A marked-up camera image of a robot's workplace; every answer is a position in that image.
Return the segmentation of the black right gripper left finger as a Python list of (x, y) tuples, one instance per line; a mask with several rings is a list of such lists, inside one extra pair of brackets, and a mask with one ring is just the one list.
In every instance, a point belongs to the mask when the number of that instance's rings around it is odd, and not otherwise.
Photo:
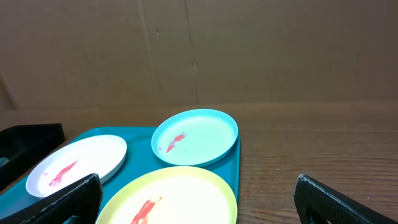
[(92, 173), (1, 219), (1, 224), (95, 223), (102, 198), (100, 178), (98, 174)]

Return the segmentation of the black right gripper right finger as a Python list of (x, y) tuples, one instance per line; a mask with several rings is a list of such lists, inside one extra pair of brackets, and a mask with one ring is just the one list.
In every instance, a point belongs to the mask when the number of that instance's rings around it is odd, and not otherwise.
[(397, 224), (304, 174), (297, 178), (294, 203), (302, 224)]

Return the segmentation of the white plate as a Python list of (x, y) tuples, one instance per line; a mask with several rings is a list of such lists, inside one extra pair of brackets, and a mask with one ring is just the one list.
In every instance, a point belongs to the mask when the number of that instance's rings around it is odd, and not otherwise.
[(37, 198), (45, 198), (89, 174), (97, 174), (103, 184), (124, 163), (127, 142), (116, 135), (103, 134), (68, 144), (40, 162), (29, 174), (25, 187)]

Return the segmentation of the yellow plate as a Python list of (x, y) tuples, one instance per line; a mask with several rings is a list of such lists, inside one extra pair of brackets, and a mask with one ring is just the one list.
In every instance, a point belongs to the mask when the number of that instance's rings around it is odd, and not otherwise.
[(235, 224), (238, 204), (231, 187), (206, 169), (175, 166), (125, 185), (104, 206), (97, 223)]

